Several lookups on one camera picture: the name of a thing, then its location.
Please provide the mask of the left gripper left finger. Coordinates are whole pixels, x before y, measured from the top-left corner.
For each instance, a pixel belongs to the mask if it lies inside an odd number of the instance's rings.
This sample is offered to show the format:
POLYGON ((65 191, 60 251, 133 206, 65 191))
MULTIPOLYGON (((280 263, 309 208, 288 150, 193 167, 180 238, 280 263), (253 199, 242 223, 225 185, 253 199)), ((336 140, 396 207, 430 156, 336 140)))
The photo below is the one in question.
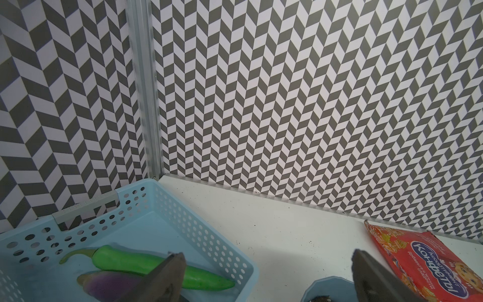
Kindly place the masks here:
POLYGON ((120 301, 179 301, 187 264, 183 253, 171 254, 120 301))

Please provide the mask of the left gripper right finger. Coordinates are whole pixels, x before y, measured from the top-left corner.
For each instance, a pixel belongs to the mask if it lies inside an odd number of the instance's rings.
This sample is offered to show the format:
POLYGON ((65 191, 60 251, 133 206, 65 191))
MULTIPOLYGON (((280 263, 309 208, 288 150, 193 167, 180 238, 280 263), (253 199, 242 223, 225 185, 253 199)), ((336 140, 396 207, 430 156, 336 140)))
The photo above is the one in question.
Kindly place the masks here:
POLYGON ((354 251, 352 273, 358 301, 425 302, 366 251, 354 251))

